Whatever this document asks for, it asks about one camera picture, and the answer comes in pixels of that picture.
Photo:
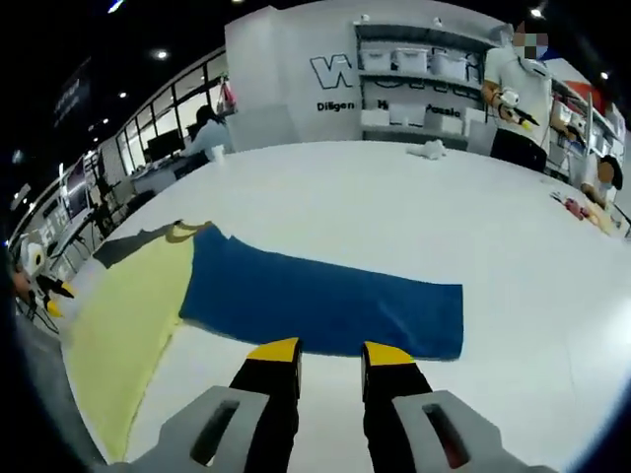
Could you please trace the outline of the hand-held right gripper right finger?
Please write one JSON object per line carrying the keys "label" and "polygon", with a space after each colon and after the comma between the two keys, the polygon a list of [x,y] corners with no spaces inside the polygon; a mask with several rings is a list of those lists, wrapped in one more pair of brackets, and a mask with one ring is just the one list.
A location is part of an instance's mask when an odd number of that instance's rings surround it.
{"label": "hand-held right gripper right finger", "polygon": [[446,390],[414,359],[376,342],[362,347],[364,434],[376,472],[531,472],[499,429]]}

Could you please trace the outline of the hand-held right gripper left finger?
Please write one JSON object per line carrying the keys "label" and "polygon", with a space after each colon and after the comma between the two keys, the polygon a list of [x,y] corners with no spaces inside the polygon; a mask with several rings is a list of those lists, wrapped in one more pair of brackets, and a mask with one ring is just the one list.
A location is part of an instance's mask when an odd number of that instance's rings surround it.
{"label": "hand-held right gripper left finger", "polygon": [[229,386],[212,386],[117,472],[285,472],[299,427],[302,341],[258,346]]}

